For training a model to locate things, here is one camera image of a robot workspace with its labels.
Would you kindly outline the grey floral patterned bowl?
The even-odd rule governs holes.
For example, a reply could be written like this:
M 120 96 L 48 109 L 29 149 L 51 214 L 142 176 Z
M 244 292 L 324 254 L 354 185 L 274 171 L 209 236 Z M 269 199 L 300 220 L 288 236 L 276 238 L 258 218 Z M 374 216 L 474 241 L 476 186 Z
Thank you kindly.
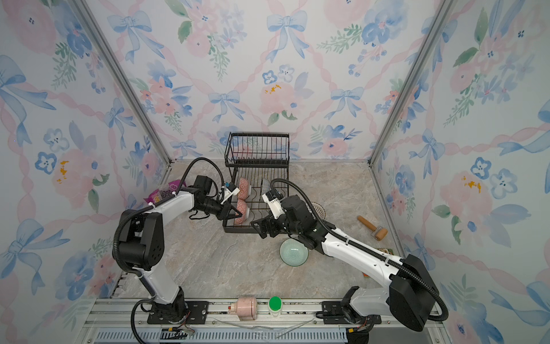
M 237 201 L 236 208 L 237 208 L 237 211 L 241 213 L 241 215 L 236 219 L 234 219 L 233 223 L 236 226 L 240 226 L 249 218 L 250 209 L 247 203 L 245 202 L 245 200 L 242 200 L 242 199 L 239 199 Z

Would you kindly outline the brown white lattice bowl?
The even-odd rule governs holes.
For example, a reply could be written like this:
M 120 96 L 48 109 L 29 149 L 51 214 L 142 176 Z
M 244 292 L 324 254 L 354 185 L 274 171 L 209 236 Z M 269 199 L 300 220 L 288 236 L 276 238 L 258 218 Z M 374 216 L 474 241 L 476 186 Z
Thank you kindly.
M 325 208 L 316 202 L 312 202 L 312 206 L 315 212 L 317 213 L 317 215 L 319 216 L 319 218 L 325 220 L 326 219 Z

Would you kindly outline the red patterned bowl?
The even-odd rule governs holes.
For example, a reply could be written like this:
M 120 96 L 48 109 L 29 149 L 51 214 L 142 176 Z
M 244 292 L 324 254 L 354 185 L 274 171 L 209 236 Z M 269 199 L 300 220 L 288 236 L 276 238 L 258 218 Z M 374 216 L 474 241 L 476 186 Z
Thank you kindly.
M 240 178 L 238 199 L 247 200 L 251 191 L 252 191 L 252 188 L 250 186 L 249 180 L 245 178 Z

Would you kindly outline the light green bowl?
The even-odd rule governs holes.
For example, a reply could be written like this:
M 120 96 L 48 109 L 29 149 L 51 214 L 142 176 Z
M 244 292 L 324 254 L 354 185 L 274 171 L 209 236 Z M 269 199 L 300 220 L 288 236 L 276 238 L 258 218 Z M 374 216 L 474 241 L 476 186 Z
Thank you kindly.
M 279 256 L 286 265 L 299 267 L 307 261 L 309 251 L 302 243 L 287 239 L 279 248 Z

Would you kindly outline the dark blue striped bowl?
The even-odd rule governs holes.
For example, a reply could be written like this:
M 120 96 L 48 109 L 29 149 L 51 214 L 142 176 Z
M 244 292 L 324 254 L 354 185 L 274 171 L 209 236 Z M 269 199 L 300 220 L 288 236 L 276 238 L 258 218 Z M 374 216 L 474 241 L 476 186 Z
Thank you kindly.
M 264 195 L 272 190 L 271 182 L 268 179 L 262 179 L 261 194 Z

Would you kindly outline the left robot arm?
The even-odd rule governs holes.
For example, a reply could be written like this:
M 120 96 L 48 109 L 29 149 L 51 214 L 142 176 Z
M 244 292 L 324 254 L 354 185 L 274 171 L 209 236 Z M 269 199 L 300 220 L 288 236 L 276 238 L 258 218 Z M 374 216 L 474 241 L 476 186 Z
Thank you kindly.
M 195 164 L 213 166 L 220 183 L 199 175 L 195 182 L 184 186 Z M 150 295 L 151 312 L 165 323 L 180 323 L 190 311 L 182 287 L 176 284 L 163 262 L 165 226 L 185 212 L 202 212 L 225 222 L 243 216 L 231 203 L 240 190 L 226 183 L 220 168 L 212 160 L 199 157 L 192 160 L 176 188 L 158 202 L 150 202 L 139 210 L 127 210 L 121 215 L 113 237 L 113 259 L 128 274 L 135 275 Z

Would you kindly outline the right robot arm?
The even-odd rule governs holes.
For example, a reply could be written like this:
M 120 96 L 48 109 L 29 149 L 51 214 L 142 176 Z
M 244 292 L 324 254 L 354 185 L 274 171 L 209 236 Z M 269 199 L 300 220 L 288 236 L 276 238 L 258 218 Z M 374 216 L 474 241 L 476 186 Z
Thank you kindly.
M 448 306 L 418 257 L 391 255 L 357 241 L 322 219 L 306 193 L 289 180 L 272 180 L 262 198 L 270 213 L 252 222 L 261 238 L 285 234 L 379 284 L 375 290 L 353 286 L 347 291 L 340 301 L 340 317 L 347 323 L 367 331 L 375 326 L 375 317 L 391 315 L 406 328 L 421 332 L 428 321 L 443 323 L 449 318 Z

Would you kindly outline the black two-tier dish rack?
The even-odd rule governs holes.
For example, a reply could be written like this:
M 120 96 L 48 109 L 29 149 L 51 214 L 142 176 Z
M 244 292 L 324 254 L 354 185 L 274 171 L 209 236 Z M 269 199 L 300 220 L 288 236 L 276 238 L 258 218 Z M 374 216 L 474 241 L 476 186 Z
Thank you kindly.
M 240 178 L 249 180 L 252 191 L 245 202 L 249 218 L 240 226 L 234 219 L 223 222 L 223 229 L 232 234 L 253 234 L 254 220 L 269 214 L 269 207 L 261 194 L 262 179 L 288 179 L 290 163 L 290 136 L 288 133 L 260 133 L 230 131 L 226 140 L 224 163 L 229 169 L 231 182 Z

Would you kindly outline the purple snack bag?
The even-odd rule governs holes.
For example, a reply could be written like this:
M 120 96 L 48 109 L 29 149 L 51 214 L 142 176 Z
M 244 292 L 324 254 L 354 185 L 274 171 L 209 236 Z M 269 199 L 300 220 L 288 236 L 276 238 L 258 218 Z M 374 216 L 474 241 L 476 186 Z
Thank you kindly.
M 167 199 L 169 196 L 176 192 L 180 186 L 180 180 L 176 179 L 170 181 L 158 189 L 154 190 L 147 198 L 144 199 L 146 205 L 159 204 L 162 200 Z

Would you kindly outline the green lid bottle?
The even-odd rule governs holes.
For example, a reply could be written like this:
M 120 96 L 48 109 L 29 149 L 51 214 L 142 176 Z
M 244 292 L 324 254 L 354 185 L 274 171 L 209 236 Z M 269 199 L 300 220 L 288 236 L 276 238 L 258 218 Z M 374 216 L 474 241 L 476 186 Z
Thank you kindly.
M 269 302 L 268 302 L 269 314 L 274 317 L 280 316 L 282 313 L 282 305 L 283 305 L 283 302 L 280 297 L 273 296 L 269 298 Z

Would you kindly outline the wooden roller tool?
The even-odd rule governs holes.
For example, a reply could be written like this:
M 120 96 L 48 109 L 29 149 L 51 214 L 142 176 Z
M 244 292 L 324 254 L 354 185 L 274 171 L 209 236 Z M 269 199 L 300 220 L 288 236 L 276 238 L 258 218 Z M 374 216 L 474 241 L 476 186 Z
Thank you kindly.
M 388 235 L 388 230 L 382 226 L 376 226 L 372 222 L 365 219 L 363 216 L 358 216 L 357 220 L 371 231 L 371 235 L 377 240 L 381 241 Z

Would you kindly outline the pink cup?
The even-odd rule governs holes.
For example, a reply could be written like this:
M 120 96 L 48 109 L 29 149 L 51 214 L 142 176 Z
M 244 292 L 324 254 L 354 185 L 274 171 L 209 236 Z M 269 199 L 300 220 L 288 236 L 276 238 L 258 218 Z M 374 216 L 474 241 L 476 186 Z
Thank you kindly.
M 236 315 L 240 321 L 253 321 L 257 317 L 257 299 L 255 297 L 239 298 L 228 307 L 228 313 Z

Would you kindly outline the orange food packet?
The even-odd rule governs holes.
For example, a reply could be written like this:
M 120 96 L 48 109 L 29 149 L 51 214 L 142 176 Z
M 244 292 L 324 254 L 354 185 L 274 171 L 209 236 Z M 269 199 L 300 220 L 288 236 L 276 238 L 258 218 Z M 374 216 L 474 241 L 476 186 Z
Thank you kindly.
M 387 254 L 387 255 L 394 255 L 394 252 L 393 252 L 392 249 L 388 249 L 388 248 L 379 248 L 379 251 L 384 252 L 384 253 Z

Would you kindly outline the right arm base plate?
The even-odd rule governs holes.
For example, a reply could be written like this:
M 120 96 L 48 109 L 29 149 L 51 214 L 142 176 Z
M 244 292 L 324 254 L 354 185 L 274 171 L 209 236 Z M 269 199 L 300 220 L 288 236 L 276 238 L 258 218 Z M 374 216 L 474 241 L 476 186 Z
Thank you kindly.
M 360 326 L 382 323 L 380 315 L 360 315 L 350 305 L 343 305 L 341 301 L 323 301 L 321 306 L 321 311 L 316 312 L 315 316 L 321 319 L 325 325 Z

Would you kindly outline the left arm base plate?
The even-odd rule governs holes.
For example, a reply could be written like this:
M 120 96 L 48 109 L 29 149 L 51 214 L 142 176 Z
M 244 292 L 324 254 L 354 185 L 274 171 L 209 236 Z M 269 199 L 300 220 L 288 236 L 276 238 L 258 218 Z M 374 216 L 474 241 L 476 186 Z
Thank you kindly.
M 169 315 L 168 311 L 156 308 L 147 319 L 149 325 L 205 325 L 209 313 L 209 302 L 206 300 L 186 301 L 185 311 L 181 316 Z

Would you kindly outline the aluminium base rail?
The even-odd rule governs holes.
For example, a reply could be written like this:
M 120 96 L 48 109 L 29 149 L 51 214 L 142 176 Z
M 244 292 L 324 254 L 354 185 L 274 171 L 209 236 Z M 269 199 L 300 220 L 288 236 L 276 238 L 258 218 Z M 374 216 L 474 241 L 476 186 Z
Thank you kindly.
M 269 313 L 268 301 L 260 299 L 256 319 L 241 321 L 229 312 L 231 299 L 210 299 L 202 324 L 169 331 L 167 325 L 147 322 L 148 315 L 131 310 L 134 299 L 100 299 L 95 302 L 76 343 L 136 343 L 130 326 L 146 343 L 450 343 L 439 322 L 427 322 L 421 332 L 384 316 L 368 334 L 350 333 L 351 325 L 326 324 L 316 317 L 321 299 L 285 299 L 282 314 Z

